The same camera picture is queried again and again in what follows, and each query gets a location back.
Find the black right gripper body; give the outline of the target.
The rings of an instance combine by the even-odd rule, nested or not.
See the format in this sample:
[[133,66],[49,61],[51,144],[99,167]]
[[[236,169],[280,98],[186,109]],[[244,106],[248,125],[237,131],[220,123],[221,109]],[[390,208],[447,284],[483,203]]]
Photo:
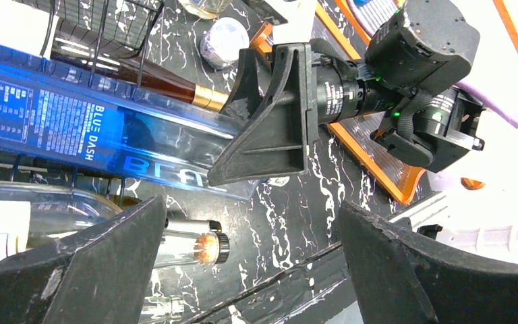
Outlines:
[[451,1],[404,2],[361,59],[344,60],[327,41],[312,39],[320,123],[381,113],[371,140],[407,165],[446,169],[485,145],[476,134],[483,107],[457,86],[479,42]]

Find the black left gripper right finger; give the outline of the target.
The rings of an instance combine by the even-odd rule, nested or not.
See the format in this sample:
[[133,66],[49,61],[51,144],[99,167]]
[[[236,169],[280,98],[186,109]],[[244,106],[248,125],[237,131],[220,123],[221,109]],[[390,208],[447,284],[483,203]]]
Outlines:
[[344,202],[337,227],[364,323],[518,323],[518,264]]

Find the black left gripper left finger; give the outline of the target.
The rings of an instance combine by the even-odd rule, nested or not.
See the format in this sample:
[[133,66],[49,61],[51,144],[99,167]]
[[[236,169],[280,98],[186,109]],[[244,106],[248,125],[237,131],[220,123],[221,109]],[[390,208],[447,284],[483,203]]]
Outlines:
[[137,323],[166,212],[157,195],[0,261],[0,323]]

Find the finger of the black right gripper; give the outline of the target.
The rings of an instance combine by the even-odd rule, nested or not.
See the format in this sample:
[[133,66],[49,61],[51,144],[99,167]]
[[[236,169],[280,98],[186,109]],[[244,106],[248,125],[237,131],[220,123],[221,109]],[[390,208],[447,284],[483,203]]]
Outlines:
[[231,140],[208,172],[212,186],[301,175],[307,147],[318,139],[318,113],[309,43],[275,45],[266,107]]
[[255,49],[242,49],[237,62],[237,75],[226,103],[220,110],[233,130],[242,130],[266,107],[265,95],[272,80],[268,62]]

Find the clear round glass bottle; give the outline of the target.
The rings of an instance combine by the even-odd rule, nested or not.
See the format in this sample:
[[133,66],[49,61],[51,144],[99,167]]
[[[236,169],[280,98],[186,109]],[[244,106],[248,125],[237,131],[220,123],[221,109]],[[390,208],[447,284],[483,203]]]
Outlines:
[[0,261],[107,221],[121,208],[93,192],[0,181]]

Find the blue square glass bottle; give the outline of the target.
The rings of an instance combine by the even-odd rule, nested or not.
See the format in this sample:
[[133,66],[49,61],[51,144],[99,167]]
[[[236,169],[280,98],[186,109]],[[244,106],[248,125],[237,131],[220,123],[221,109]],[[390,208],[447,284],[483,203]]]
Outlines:
[[247,200],[257,181],[208,180],[239,129],[225,115],[0,45],[2,151]]

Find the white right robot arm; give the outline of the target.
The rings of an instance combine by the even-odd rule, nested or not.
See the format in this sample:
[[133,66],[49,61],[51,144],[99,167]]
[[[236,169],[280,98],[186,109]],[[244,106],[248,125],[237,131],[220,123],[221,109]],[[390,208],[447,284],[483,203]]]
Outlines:
[[459,81],[480,41],[450,1],[406,1],[372,35],[361,59],[344,60],[323,39],[273,45],[266,92],[254,85],[252,49],[239,53],[228,105],[242,101],[245,126],[208,172],[213,186],[278,178],[305,169],[317,127],[330,127],[376,178],[382,170],[357,143],[345,119],[381,115],[369,139],[419,175],[442,180],[466,171],[486,194],[479,212],[500,227],[451,227],[442,241],[518,263],[518,131]]

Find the clear bottle with cork stopper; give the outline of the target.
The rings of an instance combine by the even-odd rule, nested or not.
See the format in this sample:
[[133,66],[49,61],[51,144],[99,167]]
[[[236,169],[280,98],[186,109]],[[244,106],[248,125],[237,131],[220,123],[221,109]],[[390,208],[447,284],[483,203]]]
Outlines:
[[225,263],[231,247],[222,225],[213,220],[166,220],[154,268]]

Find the tall clear bottle black cap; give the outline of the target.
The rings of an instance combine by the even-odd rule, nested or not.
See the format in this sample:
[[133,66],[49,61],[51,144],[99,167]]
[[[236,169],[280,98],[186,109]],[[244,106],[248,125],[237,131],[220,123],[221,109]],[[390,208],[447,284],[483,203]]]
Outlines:
[[179,4],[190,14],[205,20],[219,17],[232,0],[179,0]]

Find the orange framed glass shelf rack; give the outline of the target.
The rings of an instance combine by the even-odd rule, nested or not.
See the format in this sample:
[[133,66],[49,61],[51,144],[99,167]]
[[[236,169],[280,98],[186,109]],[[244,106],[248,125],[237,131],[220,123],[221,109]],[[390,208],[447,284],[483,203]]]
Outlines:
[[[298,15],[313,14],[312,34],[325,38],[348,58],[359,58],[370,37],[402,1],[297,1],[290,7]],[[512,77],[518,81],[518,1],[457,1],[457,6],[473,16],[482,28],[482,62],[504,59],[512,65]],[[482,80],[485,72],[477,68],[466,85],[492,100],[506,118],[518,126],[518,108],[509,108],[509,97]],[[378,115],[331,124],[329,130],[356,157],[378,183],[402,205],[409,204],[424,174],[424,169],[408,166],[372,142],[370,128]]]

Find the brown bottle with gold cap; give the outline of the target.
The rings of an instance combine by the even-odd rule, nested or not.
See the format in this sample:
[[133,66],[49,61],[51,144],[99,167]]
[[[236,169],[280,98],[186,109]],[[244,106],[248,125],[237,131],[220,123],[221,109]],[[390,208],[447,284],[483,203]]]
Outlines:
[[[56,36],[51,58],[91,70],[95,55],[90,47]],[[96,72],[129,83],[140,82],[143,88],[211,111],[219,112],[228,99],[227,94],[186,80],[140,55],[118,60],[102,54],[96,61]]]

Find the clear jar of paper clips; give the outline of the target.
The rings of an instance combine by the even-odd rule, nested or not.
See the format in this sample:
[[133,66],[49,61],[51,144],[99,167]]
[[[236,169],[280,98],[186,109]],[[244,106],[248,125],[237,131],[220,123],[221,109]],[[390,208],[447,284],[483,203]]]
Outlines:
[[223,70],[239,59],[239,51],[250,45],[246,28],[236,19],[218,19],[203,36],[199,50],[213,69]]

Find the black aluminium base frame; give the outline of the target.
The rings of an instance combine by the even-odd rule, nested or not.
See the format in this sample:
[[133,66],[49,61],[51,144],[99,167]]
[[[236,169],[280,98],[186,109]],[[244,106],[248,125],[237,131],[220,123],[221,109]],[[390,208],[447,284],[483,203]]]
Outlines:
[[220,221],[231,254],[225,264],[168,275],[166,291],[183,298],[182,323],[324,323],[341,311],[357,313],[334,213],[320,199],[204,198],[188,211]]

